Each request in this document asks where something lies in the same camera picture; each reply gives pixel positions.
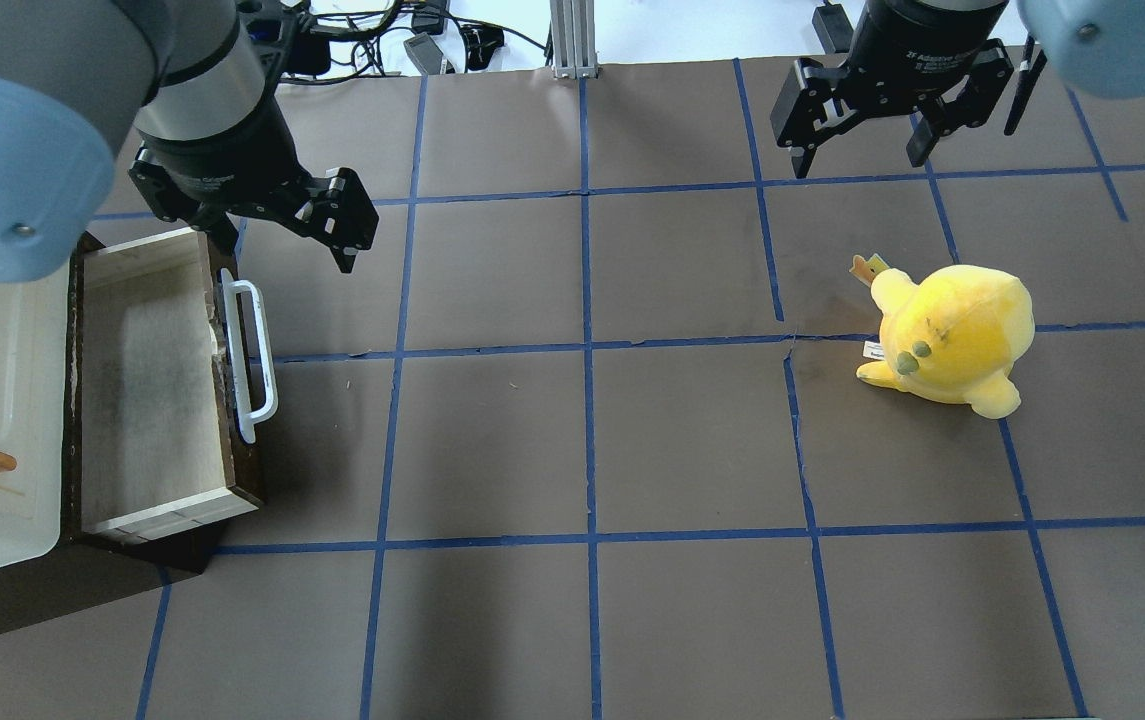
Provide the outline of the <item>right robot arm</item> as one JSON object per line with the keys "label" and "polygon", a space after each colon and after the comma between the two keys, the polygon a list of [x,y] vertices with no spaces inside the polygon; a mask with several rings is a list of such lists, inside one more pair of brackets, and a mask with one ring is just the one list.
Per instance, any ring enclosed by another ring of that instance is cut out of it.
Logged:
{"label": "right robot arm", "polygon": [[937,143],[984,126],[1010,84],[1012,135],[1043,70],[1104,98],[1145,97],[1145,1],[1020,1],[1021,60],[993,35],[1005,1],[868,1],[845,60],[827,68],[802,56],[769,111],[774,141],[793,174],[808,177],[816,151],[866,120],[919,122],[907,160],[923,167]]}

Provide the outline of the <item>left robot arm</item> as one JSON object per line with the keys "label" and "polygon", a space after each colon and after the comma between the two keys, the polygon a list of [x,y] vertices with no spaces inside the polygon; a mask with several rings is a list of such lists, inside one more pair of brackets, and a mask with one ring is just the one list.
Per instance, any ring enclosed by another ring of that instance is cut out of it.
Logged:
{"label": "left robot arm", "polygon": [[0,283],[56,272],[114,185],[232,252],[232,217],[319,242],[340,272],[379,215],[352,168],[315,177],[276,100],[352,29],[306,1],[0,1]]}

